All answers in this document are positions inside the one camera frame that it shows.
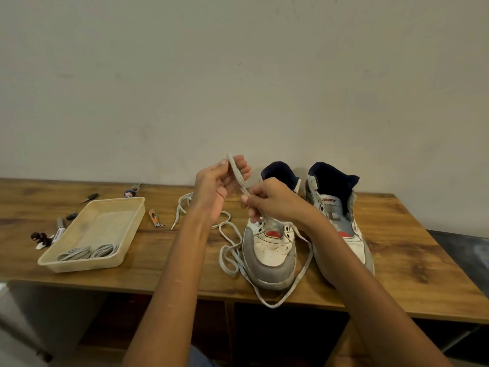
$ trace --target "person's right hand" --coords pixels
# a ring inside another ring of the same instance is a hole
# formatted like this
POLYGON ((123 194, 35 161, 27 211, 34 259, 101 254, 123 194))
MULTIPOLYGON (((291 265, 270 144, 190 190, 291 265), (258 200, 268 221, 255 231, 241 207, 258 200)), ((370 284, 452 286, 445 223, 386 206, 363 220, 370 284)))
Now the person's right hand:
POLYGON ((248 207, 251 222, 260 219, 261 212, 272 218, 294 223, 301 228, 308 215, 317 212, 277 178, 265 179, 253 185, 250 195, 241 195, 241 202, 248 207))

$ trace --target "dark gray surface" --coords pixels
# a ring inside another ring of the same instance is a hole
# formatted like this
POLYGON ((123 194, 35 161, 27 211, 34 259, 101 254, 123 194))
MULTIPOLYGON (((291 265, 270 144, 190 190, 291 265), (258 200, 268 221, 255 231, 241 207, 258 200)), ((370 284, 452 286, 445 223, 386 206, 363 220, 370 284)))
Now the dark gray surface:
POLYGON ((437 230, 428 233, 489 298, 489 239, 437 230))

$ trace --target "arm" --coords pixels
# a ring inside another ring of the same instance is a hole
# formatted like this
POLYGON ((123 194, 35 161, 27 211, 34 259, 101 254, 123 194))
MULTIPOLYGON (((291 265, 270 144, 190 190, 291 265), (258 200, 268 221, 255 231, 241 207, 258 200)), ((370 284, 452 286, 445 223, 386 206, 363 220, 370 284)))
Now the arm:
MULTIPOLYGON (((235 161, 249 178, 244 157, 235 161)), ((205 243, 224 199, 237 186, 230 172, 223 160, 197 174, 192 203, 122 367, 187 366, 205 243)))
POLYGON ((328 263, 328 281, 334 284, 367 350, 380 366, 451 366, 430 339, 362 265, 334 227, 317 209, 271 178, 250 189, 242 202, 252 220, 258 209, 293 222, 315 244, 328 263))

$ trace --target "plastic tray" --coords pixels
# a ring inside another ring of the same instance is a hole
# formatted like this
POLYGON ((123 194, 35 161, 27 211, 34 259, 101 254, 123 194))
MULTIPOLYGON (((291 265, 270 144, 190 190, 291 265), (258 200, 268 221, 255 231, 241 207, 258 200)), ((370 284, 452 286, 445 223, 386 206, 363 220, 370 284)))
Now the plastic tray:
POLYGON ((91 201, 37 263, 55 273, 116 267, 124 261, 144 212, 144 197, 91 201), (56 261, 72 248, 106 244, 119 245, 119 249, 106 257, 56 261))

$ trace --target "blue figurine keychain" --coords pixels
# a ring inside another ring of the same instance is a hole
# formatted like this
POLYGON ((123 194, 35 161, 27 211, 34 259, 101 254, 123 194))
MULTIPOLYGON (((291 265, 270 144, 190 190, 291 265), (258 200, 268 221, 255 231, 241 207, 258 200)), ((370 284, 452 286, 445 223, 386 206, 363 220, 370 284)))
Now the blue figurine keychain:
POLYGON ((139 192, 139 190, 141 189, 141 184, 142 183, 135 184, 131 187, 131 189, 126 190, 124 192, 124 197, 125 198, 136 197, 136 193, 139 192))

